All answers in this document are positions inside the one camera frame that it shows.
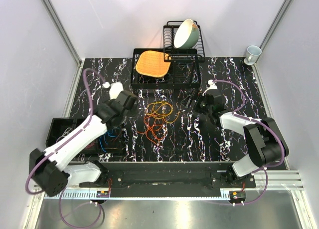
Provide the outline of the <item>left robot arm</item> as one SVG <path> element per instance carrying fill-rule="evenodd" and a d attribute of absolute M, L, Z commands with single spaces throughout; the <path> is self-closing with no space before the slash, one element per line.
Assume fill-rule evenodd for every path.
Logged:
<path fill-rule="evenodd" d="M 29 176 L 41 190 L 53 197 L 66 187 L 92 183 L 102 187 L 108 183 L 108 169 L 98 161 L 71 166 L 72 159 L 109 129 L 120 126 L 136 108 L 138 97 L 123 90 L 115 99 L 98 105 L 93 115 L 58 143 L 29 154 Z"/>

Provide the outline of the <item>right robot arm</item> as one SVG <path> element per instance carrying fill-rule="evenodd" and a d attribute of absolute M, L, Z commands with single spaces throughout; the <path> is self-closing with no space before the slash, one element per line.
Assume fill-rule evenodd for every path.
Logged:
<path fill-rule="evenodd" d="M 273 118 L 250 119 L 227 110 L 217 89 L 204 92 L 194 89 L 183 105 L 206 115 L 216 127 L 244 136 L 248 153 L 228 169 L 226 181 L 231 187 L 240 186 L 250 173 L 282 164 L 289 155 L 288 146 Z"/>

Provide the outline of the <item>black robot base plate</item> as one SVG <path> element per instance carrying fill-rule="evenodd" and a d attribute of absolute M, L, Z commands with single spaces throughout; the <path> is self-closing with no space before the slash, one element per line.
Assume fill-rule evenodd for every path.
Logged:
<path fill-rule="evenodd" d="M 256 187 L 251 174 L 236 176 L 231 162 L 107 162 L 106 175 L 113 188 L 140 185 L 201 185 L 209 188 Z"/>

